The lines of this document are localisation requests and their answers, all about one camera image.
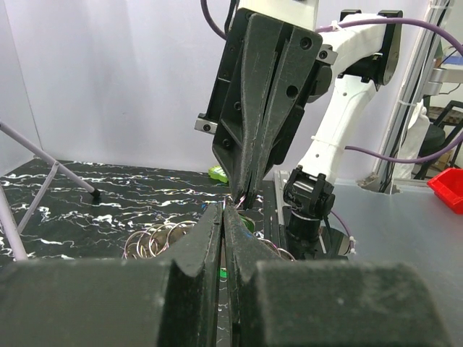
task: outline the marble pattern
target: marble pattern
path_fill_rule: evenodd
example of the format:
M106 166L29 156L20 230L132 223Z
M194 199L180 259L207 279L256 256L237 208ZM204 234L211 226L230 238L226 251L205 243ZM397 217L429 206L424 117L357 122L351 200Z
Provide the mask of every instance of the marble pattern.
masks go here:
M223 201L227 184L206 173L135 168L96 163L66 166L97 187L99 202L74 182L57 174L26 225L22 240L30 257L99 259L121 257L125 240L163 220L198 220L212 202ZM0 179L19 223L50 168L35 159ZM263 197L248 216L263 228ZM12 250L0 235L0 266L12 261ZM217 346L229 344L226 281L221 280Z

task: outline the gray table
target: gray table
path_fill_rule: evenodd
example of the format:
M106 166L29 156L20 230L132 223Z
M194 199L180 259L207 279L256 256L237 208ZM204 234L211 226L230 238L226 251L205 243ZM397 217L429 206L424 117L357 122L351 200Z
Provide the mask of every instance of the gray table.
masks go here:
M354 262L406 262L428 284L454 339L463 346L463 215L427 187L400 185L393 195L336 183L334 210L358 241ZM335 218L332 225L342 230Z

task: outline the white backdrop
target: white backdrop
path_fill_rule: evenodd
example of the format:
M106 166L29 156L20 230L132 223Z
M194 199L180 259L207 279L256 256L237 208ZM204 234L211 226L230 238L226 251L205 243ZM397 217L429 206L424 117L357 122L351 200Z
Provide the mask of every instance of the white backdrop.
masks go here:
M38 143L3 0L0 0L0 119ZM32 157L31 152L0 132L0 176Z
M5 0L43 148L61 159L205 171L212 137L195 132L224 42L198 0ZM222 27L227 1L210 0ZM402 9L423 18L428 0L320 1L318 24L345 8ZM411 56L406 27L392 83L365 112L352 145L377 150ZM329 95L309 105L284 168L303 156ZM373 159L347 154L341 178L368 175Z

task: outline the bolt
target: bolt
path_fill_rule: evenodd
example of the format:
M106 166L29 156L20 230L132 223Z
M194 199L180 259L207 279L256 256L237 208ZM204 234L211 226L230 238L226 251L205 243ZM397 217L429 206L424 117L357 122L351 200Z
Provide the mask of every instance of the bolt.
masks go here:
M312 40L310 40L309 38L303 38L300 42L300 45L301 48L304 50L309 49L310 47L312 47Z

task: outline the metal tripod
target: metal tripod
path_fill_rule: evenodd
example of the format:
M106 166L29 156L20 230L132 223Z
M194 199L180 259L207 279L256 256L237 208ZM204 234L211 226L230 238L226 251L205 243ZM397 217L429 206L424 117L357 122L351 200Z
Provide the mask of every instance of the metal tripod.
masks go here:
M26 147L32 153L34 153L39 158L51 165L50 173L48 174L47 178L42 184L42 187L39 189L34 200L30 204L29 209L26 211L19 225L17 225L16 221L14 220L11 208L7 200L7 196L5 195L5 192L0 184L0 226L3 228L3 232L5 233L5 236L7 237L8 242L13 250L14 258L16 260L26 260L27 253L24 249L24 245L22 244L20 234L24 230L24 227L26 227L27 222L29 221L38 204L42 200L42 197L44 196L46 190L50 186L51 181L53 181L56 172L59 171L69 179L73 180L78 186L82 187L83 189L87 190L87 192L89 192L91 195L93 195L94 198L100 196L100 191L89 185L87 182L83 181L79 176L70 171L66 166L63 166L55 158L50 156L48 153L45 153L39 147L34 145L31 141L22 136L19 132L10 128L1 120L0 131L10 136L14 141L20 143L22 146Z

